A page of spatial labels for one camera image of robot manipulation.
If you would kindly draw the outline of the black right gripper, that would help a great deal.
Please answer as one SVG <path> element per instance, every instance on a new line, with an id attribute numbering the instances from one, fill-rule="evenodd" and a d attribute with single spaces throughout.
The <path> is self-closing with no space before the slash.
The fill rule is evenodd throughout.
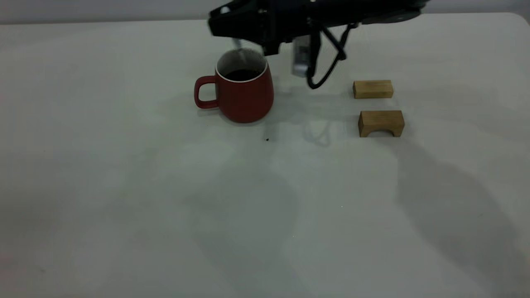
<path id="1" fill-rule="evenodd" d="M 315 0 L 231 0 L 210 12 L 208 25 L 213 36 L 260 42 L 264 55 L 272 56 L 282 43 L 320 32 L 315 9 Z"/>

